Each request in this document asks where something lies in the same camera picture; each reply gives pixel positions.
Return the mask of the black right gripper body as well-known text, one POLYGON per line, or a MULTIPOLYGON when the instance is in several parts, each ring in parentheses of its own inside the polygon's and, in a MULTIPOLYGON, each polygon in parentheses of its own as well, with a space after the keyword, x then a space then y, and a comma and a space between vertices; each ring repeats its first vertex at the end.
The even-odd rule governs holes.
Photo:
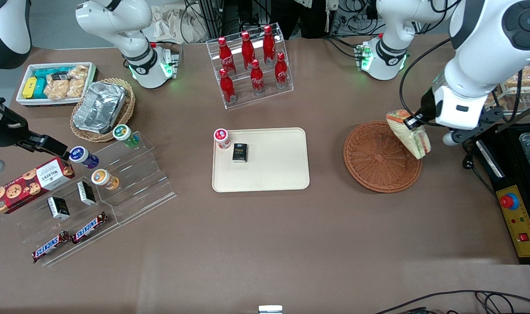
POLYGON ((29 148, 28 122, 15 111, 4 105, 5 99, 0 98, 0 147, 16 146, 29 148))

